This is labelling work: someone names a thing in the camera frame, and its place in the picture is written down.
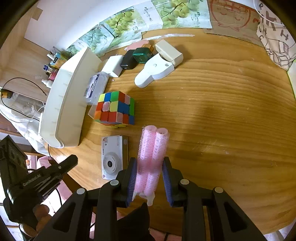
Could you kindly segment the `person's left hand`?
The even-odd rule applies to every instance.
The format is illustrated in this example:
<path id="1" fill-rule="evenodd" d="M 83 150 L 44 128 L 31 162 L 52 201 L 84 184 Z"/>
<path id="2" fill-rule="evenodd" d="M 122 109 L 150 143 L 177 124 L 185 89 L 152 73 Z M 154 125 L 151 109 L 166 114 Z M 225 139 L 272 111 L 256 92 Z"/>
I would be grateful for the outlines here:
<path id="1" fill-rule="evenodd" d="M 52 216 L 49 214 L 49 208 L 48 206 L 44 204 L 38 204 L 33 208 L 33 213 L 36 216 L 36 219 L 38 221 L 36 225 L 36 231 L 40 232 L 45 225 L 50 221 Z"/>

